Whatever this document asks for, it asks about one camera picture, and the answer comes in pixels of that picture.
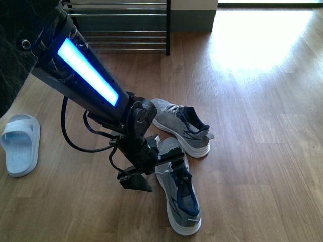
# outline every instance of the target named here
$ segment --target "white shoe sole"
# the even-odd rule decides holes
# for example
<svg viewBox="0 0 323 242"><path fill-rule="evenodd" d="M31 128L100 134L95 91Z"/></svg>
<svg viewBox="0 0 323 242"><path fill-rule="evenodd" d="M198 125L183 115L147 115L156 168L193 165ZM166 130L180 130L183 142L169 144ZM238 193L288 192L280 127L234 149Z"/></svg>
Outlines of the white shoe sole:
<svg viewBox="0 0 323 242"><path fill-rule="evenodd" d="M166 126L162 125L161 123L159 123L155 119L152 122L154 125L156 125L157 128L175 135L176 138L178 139L178 141L183 146L186 153L189 154L190 156L192 156L193 158L201 158L210 152L210 149L211 149L210 143L208 143L207 146L202 147L202 148L194 148L191 145L189 145L186 142L186 140L184 140L184 138L181 135L179 135L178 133L176 133L174 130L167 128Z"/></svg>

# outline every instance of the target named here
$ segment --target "metal shoe rack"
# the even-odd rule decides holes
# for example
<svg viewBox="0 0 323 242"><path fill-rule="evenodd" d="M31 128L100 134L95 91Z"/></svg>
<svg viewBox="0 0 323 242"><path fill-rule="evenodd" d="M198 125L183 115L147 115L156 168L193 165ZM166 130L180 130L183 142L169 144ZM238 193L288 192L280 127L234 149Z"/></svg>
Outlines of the metal shoe rack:
<svg viewBox="0 0 323 242"><path fill-rule="evenodd" d="M63 0L61 3L97 52L165 52L170 55L171 0L162 1L165 2Z"/></svg>

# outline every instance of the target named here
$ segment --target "shoe lace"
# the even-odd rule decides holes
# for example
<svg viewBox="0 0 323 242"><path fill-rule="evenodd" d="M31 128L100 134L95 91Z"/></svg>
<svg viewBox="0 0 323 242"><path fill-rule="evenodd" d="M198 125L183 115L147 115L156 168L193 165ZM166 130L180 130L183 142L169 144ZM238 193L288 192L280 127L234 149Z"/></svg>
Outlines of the shoe lace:
<svg viewBox="0 0 323 242"><path fill-rule="evenodd" d="M162 108L161 110L163 112L167 112L167 113L170 113L170 114L176 114L178 109L183 108L183 107L184 106L182 106L182 105L169 104L166 107Z"/></svg>
<svg viewBox="0 0 323 242"><path fill-rule="evenodd" d="M165 173L171 173L171 172L173 172L173 169L171 169L171 166L172 166L172 163L170 162L167 165L168 169L164 170L163 172L156 171L154 174L156 174L156 175L162 175L162 174L165 174Z"/></svg>
<svg viewBox="0 0 323 242"><path fill-rule="evenodd" d="M168 169L164 170L163 172L156 171L154 174L156 174L156 175L163 175L165 173L171 173L171 172L173 172L173 169L171 168L171 166L172 166L172 163L170 162L167 165Z"/></svg>

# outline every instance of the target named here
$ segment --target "wooden floor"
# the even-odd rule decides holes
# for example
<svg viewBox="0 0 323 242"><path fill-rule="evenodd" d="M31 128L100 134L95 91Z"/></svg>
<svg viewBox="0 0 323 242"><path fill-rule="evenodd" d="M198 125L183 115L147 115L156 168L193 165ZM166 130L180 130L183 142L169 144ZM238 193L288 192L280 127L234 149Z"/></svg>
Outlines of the wooden floor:
<svg viewBox="0 0 323 242"><path fill-rule="evenodd" d="M0 149L0 241L323 241L323 9L218 9L212 33L172 33L171 56L100 57L126 90L194 106L210 124L210 153L188 157L200 231L173 232L153 175L152 193L124 190L109 151L69 147L62 95L31 76L0 130L15 114L35 116L39 160L12 178ZM107 145L82 113L69 103L71 138ZM152 125L154 133L170 136ZM114 160L130 165L119 152Z"/></svg>

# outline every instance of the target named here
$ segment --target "wall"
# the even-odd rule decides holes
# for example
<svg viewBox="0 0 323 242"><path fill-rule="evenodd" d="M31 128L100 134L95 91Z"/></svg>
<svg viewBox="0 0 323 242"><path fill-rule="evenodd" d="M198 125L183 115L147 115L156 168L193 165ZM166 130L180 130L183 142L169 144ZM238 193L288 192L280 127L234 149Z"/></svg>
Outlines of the wall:
<svg viewBox="0 0 323 242"><path fill-rule="evenodd" d="M211 32L218 0L172 0L172 32Z"/></svg>

